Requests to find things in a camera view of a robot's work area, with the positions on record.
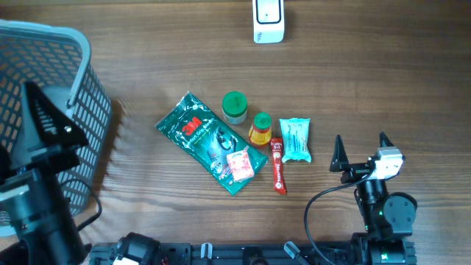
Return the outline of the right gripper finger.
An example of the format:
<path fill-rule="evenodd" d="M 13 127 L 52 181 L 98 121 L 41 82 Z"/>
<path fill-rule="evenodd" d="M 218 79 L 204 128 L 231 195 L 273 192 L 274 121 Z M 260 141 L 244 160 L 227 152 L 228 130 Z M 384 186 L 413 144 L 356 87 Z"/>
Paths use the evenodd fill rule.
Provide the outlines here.
<path fill-rule="evenodd" d="M 389 140 L 385 132 L 381 132 L 379 135 L 380 138 L 380 147 L 394 147 L 394 144 Z"/>
<path fill-rule="evenodd" d="M 344 172 L 350 168 L 350 162 L 340 135 L 336 136 L 332 161 L 329 170 L 331 172 Z"/>

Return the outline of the light blue wipes packet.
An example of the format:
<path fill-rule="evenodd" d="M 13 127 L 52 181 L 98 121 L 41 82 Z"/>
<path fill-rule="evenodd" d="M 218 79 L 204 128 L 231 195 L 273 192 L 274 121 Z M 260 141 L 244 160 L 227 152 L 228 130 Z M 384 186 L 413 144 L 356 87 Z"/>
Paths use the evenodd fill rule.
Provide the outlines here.
<path fill-rule="evenodd" d="M 301 118 L 280 119 L 283 138 L 282 162 L 304 160 L 310 163 L 312 161 L 308 150 L 310 121 L 310 119 Z"/>

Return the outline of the red coffee stick sachet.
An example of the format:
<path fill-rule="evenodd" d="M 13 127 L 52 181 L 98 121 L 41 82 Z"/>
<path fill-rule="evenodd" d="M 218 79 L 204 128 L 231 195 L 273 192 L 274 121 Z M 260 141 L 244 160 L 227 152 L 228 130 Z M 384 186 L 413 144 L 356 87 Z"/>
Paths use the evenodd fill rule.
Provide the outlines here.
<path fill-rule="evenodd" d="M 270 141 L 272 160 L 273 160 L 273 174 L 274 174 L 274 190 L 281 195 L 286 195 L 286 185 L 283 178 L 283 139 L 272 138 Z"/>

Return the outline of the green cap sauce bottle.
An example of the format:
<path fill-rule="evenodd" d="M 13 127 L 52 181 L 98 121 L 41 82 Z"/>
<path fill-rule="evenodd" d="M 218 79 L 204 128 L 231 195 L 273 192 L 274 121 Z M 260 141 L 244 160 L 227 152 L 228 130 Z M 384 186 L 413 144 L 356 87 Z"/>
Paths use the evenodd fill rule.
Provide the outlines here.
<path fill-rule="evenodd" d="M 272 118 L 268 113 L 260 112 L 254 117 L 249 129 L 249 142 L 256 148 L 266 146 L 272 138 Z"/>

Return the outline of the pink tissue packet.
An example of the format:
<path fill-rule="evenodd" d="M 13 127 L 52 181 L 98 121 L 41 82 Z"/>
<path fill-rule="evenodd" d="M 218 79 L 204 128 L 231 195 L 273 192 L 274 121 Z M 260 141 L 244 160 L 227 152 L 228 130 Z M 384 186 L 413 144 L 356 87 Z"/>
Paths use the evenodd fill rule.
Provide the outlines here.
<path fill-rule="evenodd" d="M 251 179 L 255 176 L 254 169 L 249 159 L 248 148 L 230 153 L 226 156 L 233 180 L 237 183 Z"/>

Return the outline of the green lid white jar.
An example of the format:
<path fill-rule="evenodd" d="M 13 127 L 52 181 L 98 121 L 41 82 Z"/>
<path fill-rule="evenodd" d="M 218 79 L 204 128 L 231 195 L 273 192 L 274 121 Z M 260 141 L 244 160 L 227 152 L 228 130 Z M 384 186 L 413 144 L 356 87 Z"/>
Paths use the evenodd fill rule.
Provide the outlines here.
<path fill-rule="evenodd" d="M 242 92 L 231 91 L 222 100 L 225 119 L 233 125 L 241 124 L 247 117 L 247 98 Z"/>

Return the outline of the green 3M gloves packet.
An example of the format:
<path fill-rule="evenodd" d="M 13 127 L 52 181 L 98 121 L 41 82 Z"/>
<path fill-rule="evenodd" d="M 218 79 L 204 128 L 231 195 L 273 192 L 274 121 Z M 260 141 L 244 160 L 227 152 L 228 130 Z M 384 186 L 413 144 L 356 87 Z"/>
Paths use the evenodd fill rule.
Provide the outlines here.
<path fill-rule="evenodd" d="M 249 181 L 235 180 L 227 162 L 229 154 L 247 151 L 256 174 L 269 160 L 190 92 L 155 128 L 198 161 L 231 195 L 237 194 Z"/>

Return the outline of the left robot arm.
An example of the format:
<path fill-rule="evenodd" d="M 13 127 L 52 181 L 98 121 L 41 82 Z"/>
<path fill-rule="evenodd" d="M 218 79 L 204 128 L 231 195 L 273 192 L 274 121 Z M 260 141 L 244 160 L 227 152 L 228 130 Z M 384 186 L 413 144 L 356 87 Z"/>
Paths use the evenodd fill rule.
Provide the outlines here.
<path fill-rule="evenodd" d="M 26 156 L 13 166 L 1 149 L 1 203 L 19 242 L 1 252 L 1 263 L 81 264 L 87 251 L 57 174 L 80 164 L 77 150 L 88 139 L 35 82 L 21 90 Z"/>

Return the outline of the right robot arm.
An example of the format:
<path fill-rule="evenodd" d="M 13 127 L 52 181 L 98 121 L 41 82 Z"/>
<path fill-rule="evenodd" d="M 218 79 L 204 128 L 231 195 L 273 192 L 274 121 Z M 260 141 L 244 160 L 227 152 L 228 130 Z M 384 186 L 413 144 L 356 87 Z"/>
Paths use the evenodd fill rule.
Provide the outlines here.
<path fill-rule="evenodd" d="M 386 182 L 400 173 L 406 158 L 380 133 L 380 147 L 364 163 L 350 163 L 343 140 L 336 136 L 331 172 L 341 172 L 341 183 L 355 186 L 355 201 L 370 239 L 385 241 L 412 235 L 417 201 L 403 192 L 389 193 Z"/>

